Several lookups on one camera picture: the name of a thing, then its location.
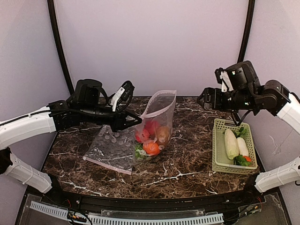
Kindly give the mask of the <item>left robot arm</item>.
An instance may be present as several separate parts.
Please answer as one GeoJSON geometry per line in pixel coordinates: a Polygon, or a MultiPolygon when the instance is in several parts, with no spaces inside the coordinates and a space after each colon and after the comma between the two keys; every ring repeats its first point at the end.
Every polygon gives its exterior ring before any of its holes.
{"type": "Polygon", "coordinates": [[[57,179],[20,160],[10,145],[37,135],[60,132],[88,122],[109,125],[113,132],[138,125],[142,119],[127,110],[134,86],[124,82],[108,96],[102,83],[93,79],[79,80],[67,100],[49,103],[37,111],[3,121],[0,124],[0,173],[46,194],[60,187],[57,179]]]}

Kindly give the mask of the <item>brown potato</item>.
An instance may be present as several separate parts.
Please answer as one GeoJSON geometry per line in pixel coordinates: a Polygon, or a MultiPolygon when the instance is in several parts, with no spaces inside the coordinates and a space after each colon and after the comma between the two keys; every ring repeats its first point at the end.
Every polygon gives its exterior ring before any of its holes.
{"type": "Polygon", "coordinates": [[[157,144],[166,146],[171,139],[170,128],[167,126],[160,126],[156,129],[155,135],[157,144]]]}

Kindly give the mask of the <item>small red tomato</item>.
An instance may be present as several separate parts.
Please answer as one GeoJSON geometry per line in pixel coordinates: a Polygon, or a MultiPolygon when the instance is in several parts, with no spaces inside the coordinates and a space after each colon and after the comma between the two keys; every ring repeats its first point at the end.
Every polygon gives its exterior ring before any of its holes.
{"type": "Polygon", "coordinates": [[[150,137],[150,134],[148,132],[148,130],[143,129],[143,130],[136,130],[135,131],[135,139],[139,142],[139,143],[143,143],[145,141],[147,141],[150,137]]]}

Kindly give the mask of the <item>orange persimmon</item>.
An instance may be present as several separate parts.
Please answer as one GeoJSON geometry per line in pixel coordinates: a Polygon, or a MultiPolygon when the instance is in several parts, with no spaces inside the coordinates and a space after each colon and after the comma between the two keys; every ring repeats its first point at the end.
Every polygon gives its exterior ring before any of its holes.
{"type": "Polygon", "coordinates": [[[156,156],[160,153],[159,145],[156,142],[143,143],[142,148],[150,156],[156,156]]]}

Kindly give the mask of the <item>green grape bunch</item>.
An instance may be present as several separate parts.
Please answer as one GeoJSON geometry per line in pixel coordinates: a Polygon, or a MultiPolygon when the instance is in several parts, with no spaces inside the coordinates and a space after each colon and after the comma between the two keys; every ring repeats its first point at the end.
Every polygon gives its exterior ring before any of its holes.
{"type": "Polygon", "coordinates": [[[143,145],[141,143],[135,145],[134,162],[136,164],[149,162],[152,158],[153,157],[146,153],[143,149],[143,145]]]}

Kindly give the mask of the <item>red apple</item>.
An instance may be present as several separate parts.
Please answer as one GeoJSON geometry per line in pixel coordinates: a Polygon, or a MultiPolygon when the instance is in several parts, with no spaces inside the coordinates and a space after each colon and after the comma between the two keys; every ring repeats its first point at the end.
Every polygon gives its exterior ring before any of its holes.
{"type": "Polygon", "coordinates": [[[157,128],[160,127],[160,124],[155,120],[149,120],[145,124],[145,129],[149,132],[150,135],[154,135],[157,128]]]}

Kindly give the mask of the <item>dotted zip bag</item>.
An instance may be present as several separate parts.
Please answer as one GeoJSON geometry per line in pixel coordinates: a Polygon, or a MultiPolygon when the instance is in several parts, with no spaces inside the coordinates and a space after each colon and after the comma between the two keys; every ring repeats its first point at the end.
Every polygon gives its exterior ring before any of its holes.
{"type": "Polygon", "coordinates": [[[135,127],[135,164],[151,161],[169,145],[176,97],[175,90],[160,90],[149,99],[142,122],[135,127]]]}

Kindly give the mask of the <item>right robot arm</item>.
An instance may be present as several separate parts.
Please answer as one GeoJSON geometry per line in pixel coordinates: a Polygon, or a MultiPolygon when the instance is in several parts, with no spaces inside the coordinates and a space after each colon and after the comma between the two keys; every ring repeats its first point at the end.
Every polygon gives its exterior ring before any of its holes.
{"type": "MultiPolygon", "coordinates": [[[[226,69],[215,71],[221,88],[205,88],[198,97],[198,104],[205,110],[227,113],[245,110],[257,115],[267,110],[286,122],[294,131],[300,131],[300,100],[277,80],[261,85],[250,61],[243,61],[226,69]]],[[[300,180],[300,159],[250,176],[244,189],[252,193],[264,193],[279,186],[300,180]]]]}

